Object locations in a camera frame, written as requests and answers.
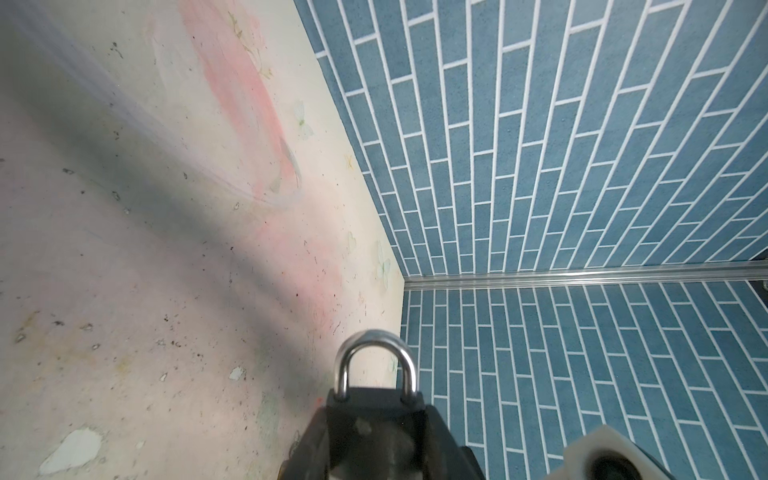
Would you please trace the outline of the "black padlock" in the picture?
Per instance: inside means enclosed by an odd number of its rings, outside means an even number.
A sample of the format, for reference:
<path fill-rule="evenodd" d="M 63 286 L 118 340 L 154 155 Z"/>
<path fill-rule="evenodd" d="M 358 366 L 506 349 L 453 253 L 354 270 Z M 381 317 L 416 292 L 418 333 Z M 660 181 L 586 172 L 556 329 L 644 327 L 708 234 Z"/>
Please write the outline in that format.
<path fill-rule="evenodd" d="M 352 387 L 350 366 L 366 348 L 382 348 L 403 368 L 402 386 Z M 407 345 L 395 334 L 366 330 L 345 340 L 335 358 L 327 404 L 332 479 L 423 479 L 423 397 Z"/>

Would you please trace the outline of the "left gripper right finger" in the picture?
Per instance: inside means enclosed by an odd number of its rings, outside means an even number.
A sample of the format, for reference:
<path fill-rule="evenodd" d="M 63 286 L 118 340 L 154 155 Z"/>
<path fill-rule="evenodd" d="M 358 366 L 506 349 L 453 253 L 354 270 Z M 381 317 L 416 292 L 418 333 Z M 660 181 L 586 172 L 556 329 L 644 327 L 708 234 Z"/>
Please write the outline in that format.
<path fill-rule="evenodd" d="M 469 447 L 457 444 L 440 413 L 432 405 L 425 409 L 422 440 L 424 479 L 485 479 L 474 452 Z"/>

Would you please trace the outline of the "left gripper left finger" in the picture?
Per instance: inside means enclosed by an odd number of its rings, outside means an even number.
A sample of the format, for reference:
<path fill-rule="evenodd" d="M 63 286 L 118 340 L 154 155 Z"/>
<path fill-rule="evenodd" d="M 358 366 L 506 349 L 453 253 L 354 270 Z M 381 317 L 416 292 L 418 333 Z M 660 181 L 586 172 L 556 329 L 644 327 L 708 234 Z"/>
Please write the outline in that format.
<path fill-rule="evenodd" d="M 281 464 L 279 480 L 327 480 L 330 476 L 329 432 L 326 408 L 318 409 L 288 458 Z"/>

